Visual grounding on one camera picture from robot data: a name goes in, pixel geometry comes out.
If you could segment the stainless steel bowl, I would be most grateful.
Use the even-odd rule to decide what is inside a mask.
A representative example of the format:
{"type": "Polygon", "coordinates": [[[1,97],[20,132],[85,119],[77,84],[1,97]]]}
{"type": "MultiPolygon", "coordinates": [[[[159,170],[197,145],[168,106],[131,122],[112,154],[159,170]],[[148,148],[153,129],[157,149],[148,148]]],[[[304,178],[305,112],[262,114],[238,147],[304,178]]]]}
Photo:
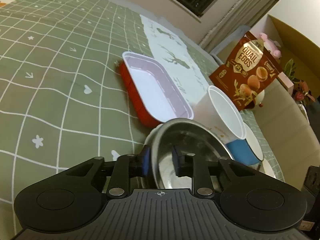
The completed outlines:
{"type": "Polygon", "coordinates": [[[194,120],[178,118],[158,125],[146,137],[145,145],[151,150],[153,179],[159,189],[190,189],[192,179],[178,177],[172,161],[172,148],[183,154],[201,155],[207,161],[220,157],[232,159],[222,141],[209,129],[194,120]]]}

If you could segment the blue enamel bowl black rim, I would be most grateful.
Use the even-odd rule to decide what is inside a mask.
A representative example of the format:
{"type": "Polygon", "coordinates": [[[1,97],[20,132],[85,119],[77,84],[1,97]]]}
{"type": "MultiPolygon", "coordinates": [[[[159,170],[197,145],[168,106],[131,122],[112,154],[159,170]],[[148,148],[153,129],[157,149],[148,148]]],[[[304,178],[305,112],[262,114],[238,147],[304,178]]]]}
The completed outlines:
{"type": "Polygon", "coordinates": [[[226,144],[233,159],[247,166],[258,164],[264,160],[262,149],[250,127],[245,124],[246,138],[226,144]]]}

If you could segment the white paper bowl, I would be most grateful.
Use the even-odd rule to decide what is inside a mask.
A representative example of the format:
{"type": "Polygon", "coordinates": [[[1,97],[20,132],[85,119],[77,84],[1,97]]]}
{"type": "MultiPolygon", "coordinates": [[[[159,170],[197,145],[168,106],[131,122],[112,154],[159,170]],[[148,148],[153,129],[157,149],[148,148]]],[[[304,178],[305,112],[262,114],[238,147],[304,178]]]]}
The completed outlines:
{"type": "Polygon", "coordinates": [[[193,107],[194,120],[199,122],[224,144],[244,140],[244,121],[230,98],[219,88],[209,86],[204,97],[193,107]]]}

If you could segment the red rectangular foil tray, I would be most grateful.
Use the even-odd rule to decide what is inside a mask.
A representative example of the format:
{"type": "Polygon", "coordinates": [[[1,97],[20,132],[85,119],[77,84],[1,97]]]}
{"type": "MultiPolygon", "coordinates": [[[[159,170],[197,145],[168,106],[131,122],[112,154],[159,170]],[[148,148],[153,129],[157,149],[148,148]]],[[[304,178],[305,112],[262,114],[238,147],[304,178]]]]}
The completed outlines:
{"type": "Polygon", "coordinates": [[[125,51],[119,72],[140,122],[155,128],[169,120],[192,120],[194,113],[178,87],[155,59],[125,51]]]}

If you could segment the green checked tablecloth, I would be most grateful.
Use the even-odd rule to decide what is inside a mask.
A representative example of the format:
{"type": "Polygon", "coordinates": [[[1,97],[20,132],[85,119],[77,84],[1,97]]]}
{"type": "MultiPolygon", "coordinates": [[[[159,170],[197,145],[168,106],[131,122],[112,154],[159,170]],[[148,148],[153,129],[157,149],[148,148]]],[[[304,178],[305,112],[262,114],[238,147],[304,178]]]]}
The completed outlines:
{"type": "Polygon", "coordinates": [[[152,57],[141,14],[116,0],[1,0],[1,239],[25,187],[96,156],[143,148],[119,63],[152,57]]]}

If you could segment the beige sofa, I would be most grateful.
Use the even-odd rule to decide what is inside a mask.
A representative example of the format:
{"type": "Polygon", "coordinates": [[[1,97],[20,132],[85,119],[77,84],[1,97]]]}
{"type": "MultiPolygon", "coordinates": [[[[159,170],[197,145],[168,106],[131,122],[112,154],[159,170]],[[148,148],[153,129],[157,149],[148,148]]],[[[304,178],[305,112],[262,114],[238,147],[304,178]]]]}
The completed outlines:
{"type": "Polygon", "coordinates": [[[274,80],[253,112],[287,183],[302,184],[309,166],[319,165],[319,141],[298,105],[274,80]]]}

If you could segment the quail eggs snack bag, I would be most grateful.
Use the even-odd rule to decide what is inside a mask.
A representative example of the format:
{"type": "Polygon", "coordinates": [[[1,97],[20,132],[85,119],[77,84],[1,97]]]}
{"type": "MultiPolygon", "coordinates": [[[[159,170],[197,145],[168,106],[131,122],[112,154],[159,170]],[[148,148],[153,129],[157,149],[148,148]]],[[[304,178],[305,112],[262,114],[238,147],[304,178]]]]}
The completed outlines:
{"type": "Polygon", "coordinates": [[[248,31],[209,79],[241,111],[282,72],[278,61],[260,36],[248,31]]]}

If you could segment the pink box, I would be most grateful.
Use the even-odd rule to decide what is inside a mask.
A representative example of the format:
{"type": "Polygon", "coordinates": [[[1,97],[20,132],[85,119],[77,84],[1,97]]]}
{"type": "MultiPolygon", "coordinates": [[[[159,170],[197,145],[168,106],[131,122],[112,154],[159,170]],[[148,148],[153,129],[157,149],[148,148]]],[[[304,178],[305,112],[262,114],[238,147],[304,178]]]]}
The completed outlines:
{"type": "Polygon", "coordinates": [[[281,83],[281,85],[285,88],[285,90],[292,95],[294,84],[293,82],[283,73],[279,73],[277,77],[278,81],[281,83]]]}

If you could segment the potted plant with flowers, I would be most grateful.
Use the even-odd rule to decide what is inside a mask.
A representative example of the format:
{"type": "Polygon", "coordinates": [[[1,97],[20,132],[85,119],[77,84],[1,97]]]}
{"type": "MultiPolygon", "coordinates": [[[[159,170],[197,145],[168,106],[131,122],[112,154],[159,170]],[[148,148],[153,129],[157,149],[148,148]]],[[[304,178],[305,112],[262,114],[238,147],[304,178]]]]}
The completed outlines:
{"type": "Polygon", "coordinates": [[[306,106],[316,101],[316,99],[311,94],[311,90],[309,89],[308,84],[304,80],[296,78],[296,66],[293,59],[287,61],[283,72],[293,83],[292,97],[296,102],[306,106]]]}

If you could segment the white deer table runner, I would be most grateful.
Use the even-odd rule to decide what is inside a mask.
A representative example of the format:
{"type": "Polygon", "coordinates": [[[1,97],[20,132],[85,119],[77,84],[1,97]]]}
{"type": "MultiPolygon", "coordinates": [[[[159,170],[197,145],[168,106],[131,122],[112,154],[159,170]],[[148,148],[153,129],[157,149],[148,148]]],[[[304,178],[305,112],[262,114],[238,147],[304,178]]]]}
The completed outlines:
{"type": "Polygon", "coordinates": [[[168,72],[189,105],[195,106],[212,84],[208,75],[217,63],[198,46],[188,43],[161,24],[141,15],[143,33],[151,55],[168,72]]]}

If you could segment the pink plush toy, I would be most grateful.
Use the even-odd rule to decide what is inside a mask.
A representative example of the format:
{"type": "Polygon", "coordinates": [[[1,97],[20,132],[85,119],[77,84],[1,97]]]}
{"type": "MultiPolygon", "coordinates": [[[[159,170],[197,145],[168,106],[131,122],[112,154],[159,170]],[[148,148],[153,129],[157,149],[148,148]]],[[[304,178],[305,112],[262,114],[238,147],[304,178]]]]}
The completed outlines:
{"type": "Polygon", "coordinates": [[[265,33],[259,34],[260,38],[263,40],[264,47],[269,51],[269,53],[276,59],[281,58],[281,51],[279,50],[280,44],[277,41],[272,41],[268,38],[268,35],[265,33]]]}

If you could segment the beige curtain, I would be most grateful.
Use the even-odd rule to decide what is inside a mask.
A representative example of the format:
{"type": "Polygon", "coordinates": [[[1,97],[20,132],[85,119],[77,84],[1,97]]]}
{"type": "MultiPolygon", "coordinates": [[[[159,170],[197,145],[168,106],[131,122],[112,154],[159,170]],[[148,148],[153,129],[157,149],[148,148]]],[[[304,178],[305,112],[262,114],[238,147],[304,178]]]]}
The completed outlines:
{"type": "Polygon", "coordinates": [[[253,27],[279,0],[238,0],[206,33],[199,46],[209,52],[238,27],[253,27]]]}

